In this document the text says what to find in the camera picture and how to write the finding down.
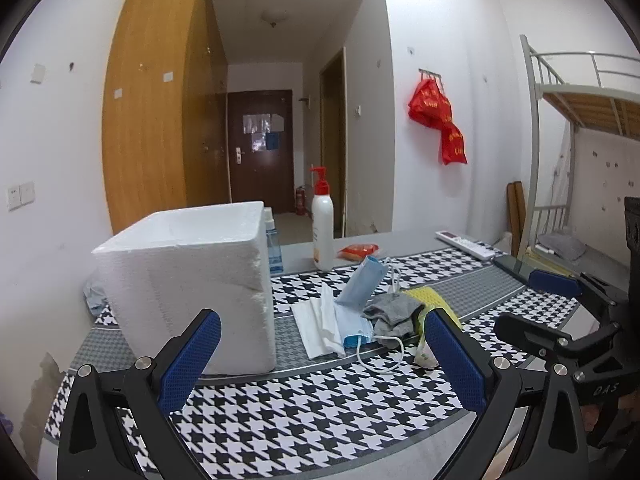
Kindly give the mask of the person right hand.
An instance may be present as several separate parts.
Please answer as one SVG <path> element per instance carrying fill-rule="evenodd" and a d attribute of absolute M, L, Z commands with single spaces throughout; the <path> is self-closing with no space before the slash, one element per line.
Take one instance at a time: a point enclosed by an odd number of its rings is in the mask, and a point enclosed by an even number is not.
<path fill-rule="evenodd" d="M 596 404 L 584 405 L 580 408 L 582 421 L 587 432 L 591 432 L 601 424 L 611 426 L 620 410 L 619 398 L 608 398 Z"/>

